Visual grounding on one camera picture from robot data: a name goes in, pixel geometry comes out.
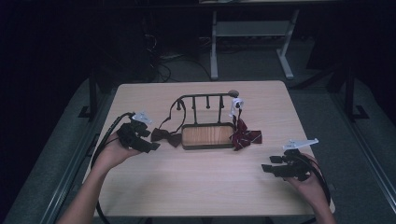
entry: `gray carpet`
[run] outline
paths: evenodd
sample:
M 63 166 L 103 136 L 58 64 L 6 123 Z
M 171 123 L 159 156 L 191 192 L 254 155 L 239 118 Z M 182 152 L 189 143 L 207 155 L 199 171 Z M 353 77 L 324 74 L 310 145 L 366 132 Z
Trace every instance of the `gray carpet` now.
M 266 43 L 265 47 L 247 48 L 236 53 L 220 54 L 219 81 L 231 80 L 282 80 L 293 86 L 311 77 L 317 71 L 305 69 L 313 41 L 294 40 L 290 44 L 287 57 L 295 79 L 284 78 L 275 48 L 278 42 Z M 171 71 L 171 78 L 178 81 L 209 81 L 205 72 L 209 69 L 208 52 L 200 54 L 196 63 L 191 58 L 178 58 L 165 63 Z M 329 94 L 324 86 L 328 78 L 315 83 L 303 91 L 290 91 L 305 133 L 317 138 L 314 153 L 332 187 L 332 198 L 336 207 L 338 223 L 396 223 L 396 216 L 383 190 L 377 182 L 370 162 L 366 159 L 361 143 L 356 137 L 356 129 L 361 132 L 367 145 L 380 162 L 389 181 L 396 184 L 394 173 L 396 150 L 396 128 L 376 104 L 370 90 L 359 81 L 356 83 L 355 102 L 362 105 L 370 119 L 351 123 L 342 111 L 343 93 Z M 23 186 L 18 199 L 9 212 L 5 223 L 41 223 L 67 164 L 76 154 L 76 148 L 89 149 L 91 140 L 101 131 L 101 124 L 110 107 L 114 92 L 99 94 L 100 113 L 96 120 L 78 118 L 84 105 L 89 104 L 88 82 L 81 87 L 65 109 L 51 138 Z M 59 213 L 66 208 L 78 191 L 90 158 L 81 160 L 81 165 L 73 176 L 67 197 Z M 275 224 L 299 223 L 310 217 L 272 217 Z M 144 223 L 140 217 L 111 217 L 111 223 Z M 202 223 L 200 218 L 154 218 L 153 223 Z M 99 218 L 94 223 L 102 223 Z M 264 223 L 263 217 L 215 217 L 212 223 Z

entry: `floor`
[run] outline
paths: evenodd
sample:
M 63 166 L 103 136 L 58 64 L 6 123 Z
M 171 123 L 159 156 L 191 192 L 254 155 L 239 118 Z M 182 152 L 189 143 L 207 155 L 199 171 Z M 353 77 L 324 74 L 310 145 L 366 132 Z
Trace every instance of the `floor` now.
M 276 48 L 281 40 L 266 39 L 260 45 L 233 45 L 218 56 L 219 81 L 282 80 L 288 87 L 294 86 L 318 72 L 305 69 L 314 43 L 313 39 L 295 39 L 290 43 L 287 58 L 294 79 L 283 76 L 277 60 Z M 169 52 L 167 56 L 175 58 L 159 66 L 160 73 L 155 82 L 211 81 L 207 72 L 210 71 L 209 53 L 205 45 L 198 58 L 177 57 L 177 52 Z M 395 192 L 393 186 L 396 185 L 393 159 L 396 156 L 396 127 L 376 104 L 370 90 L 358 80 L 355 105 L 362 105 L 370 118 L 351 122 L 343 111 L 344 90 L 328 93 L 325 89 L 328 80 L 325 77 L 306 89 L 290 90 L 290 97 L 308 139 L 320 140 L 320 144 L 312 148 L 331 187 L 337 222 L 396 223 L 394 202 L 393 206 L 391 203 Z M 109 94 L 99 92 L 99 111 L 93 121 L 79 118 L 81 108 L 89 105 L 88 81 L 81 83 L 5 223 L 52 223 L 69 205 L 81 185 L 95 137 L 101 132 L 114 94 L 115 90 Z M 87 153 L 78 157 L 77 148 L 84 148 Z M 66 177 L 69 184 L 63 182 Z M 300 223 L 309 218 L 271 217 L 275 224 Z M 109 220 L 111 223 L 145 223 L 147 218 L 110 217 Z M 204 221 L 199 217 L 155 217 L 151 220 L 152 223 L 166 224 Z M 93 223 L 102 221 L 95 218 Z M 266 222 L 264 217 L 214 217 L 211 223 Z

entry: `desk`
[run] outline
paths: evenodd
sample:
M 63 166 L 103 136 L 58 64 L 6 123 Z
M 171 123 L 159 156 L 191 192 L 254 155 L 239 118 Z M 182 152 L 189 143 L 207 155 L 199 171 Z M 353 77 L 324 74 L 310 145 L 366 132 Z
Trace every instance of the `desk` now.
M 100 195 L 107 216 L 313 214 L 287 182 L 264 173 L 261 167 L 271 163 L 270 156 L 283 155 L 282 146 L 289 139 L 306 139 L 287 89 L 280 81 L 121 85 L 99 140 L 116 117 L 125 112 L 145 110 L 153 119 L 148 126 L 152 131 L 168 116 L 170 105 L 179 96 L 229 90 L 239 91 L 239 97 L 244 99 L 241 118 L 250 130 L 262 131 L 262 144 L 252 144 L 240 151 L 231 148 L 184 150 L 182 146 L 174 148 L 162 140 L 156 151 L 132 157 L 109 172 Z M 224 98 L 223 122 L 231 121 L 228 110 L 231 100 Z M 185 104 L 186 123 L 193 123 L 191 102 Z M 199 122 L 216 122 L 218 110 L 206 109 L 205 104 L 205 99 L 196 101 Z M 175 130 L 182 118 L 183 110 L 174 109 L 172 119 L 163 128 Z M 310 147 L 303 147 L 301 151 L 312 155 Z

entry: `person's hand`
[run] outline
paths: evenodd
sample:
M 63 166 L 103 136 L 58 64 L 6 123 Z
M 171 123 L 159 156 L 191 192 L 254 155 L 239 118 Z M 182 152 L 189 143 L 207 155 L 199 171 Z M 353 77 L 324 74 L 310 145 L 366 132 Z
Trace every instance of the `person's hand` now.
M 315 158 L 311 157 L 310 155 L 304 154 L 307 158 L 314 161 L 311 162 L 312 165 L 318 170 L 317 165 L 318 163 Z M 317 176 L 313 173 L 309 174 L 309 177 L 305 181 L 300 181 L 294 177 L 285 177 L 289 183 L 291 183 L 299 193 L 305 198 L 305 200 L 312 206 L 314 209 L 317 206 L 328 206 L 326 196 L 323 192 L 323 189 L 319 183 Z
M 120 140 L 116 138 L 118 138 L 117 133 L 113 133 L 108 137 L 107 145 L 96 160 L 93 166 L 94 169 L 98 169 L 105 174 L 111 168 L 123 163 L 126 159 L 141 153 L 136 149 L 123 147 Z

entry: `desk leg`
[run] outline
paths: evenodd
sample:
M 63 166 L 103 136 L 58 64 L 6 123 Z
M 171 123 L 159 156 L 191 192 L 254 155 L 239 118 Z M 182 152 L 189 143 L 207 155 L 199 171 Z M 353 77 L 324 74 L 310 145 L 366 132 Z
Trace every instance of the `desk leg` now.
M 297 21 L 298 13 L 300 12 L 299 9 L 294 10 L 291 20 L 289 22 L 288 30 L 286 31 L 285 35 L 285 43 L 281 49 L 277 49 L 277 57 L 280 60 L 280 64 L 282 65 L 283 71 L 287 79 L 293 79 L 294 75 L 291 72 L 288 60 L 286 59 L 286 51 L 288 50 L 289 43 L 291 40 L 291 36 L 293 35 L 294 26 Z
M 217 12 L 213 12 L 213 23 L 212 23 L 212 50 L 210 51 L 210 78 L 212 80 L 218 80 L 218 57 L 216 55 L 216 17 Z

